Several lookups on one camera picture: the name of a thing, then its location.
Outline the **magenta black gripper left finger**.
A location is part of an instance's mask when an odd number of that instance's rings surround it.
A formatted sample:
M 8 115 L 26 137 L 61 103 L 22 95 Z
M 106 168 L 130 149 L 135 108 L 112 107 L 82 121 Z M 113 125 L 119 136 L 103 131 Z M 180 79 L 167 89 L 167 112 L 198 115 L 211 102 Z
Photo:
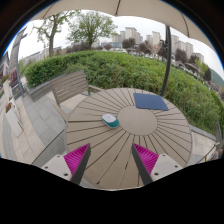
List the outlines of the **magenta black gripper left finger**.
M 90 154 L 90 144 L 85 144 L 66 155 L 55 155 L 42 169 L 79 185 Z

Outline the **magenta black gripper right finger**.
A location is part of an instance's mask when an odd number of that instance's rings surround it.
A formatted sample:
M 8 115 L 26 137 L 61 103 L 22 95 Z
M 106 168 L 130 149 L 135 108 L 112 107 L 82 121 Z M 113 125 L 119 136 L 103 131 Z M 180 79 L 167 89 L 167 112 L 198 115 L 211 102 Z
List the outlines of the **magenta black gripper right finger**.
M 182 169 L 182 166 L 167 154 L 158 155 L 136 143 L 132 144 L 132 154 L 144 185 Z

